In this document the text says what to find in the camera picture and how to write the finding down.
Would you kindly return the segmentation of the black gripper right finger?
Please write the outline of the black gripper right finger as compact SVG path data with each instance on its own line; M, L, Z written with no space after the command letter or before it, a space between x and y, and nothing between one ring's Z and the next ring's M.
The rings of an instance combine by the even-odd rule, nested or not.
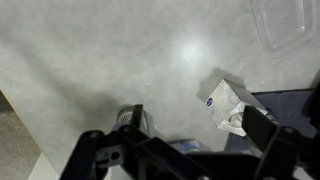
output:
M242 118L242 128L254 143L266 143L271 139L277 125L257 108L246 106Z

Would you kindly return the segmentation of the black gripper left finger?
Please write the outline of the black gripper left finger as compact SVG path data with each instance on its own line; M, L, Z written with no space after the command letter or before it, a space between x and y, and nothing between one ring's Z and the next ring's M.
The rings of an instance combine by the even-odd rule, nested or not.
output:
M142 104L135 105L132 113L131 125L136 128L139 128L142 115L143 115L143 105Z

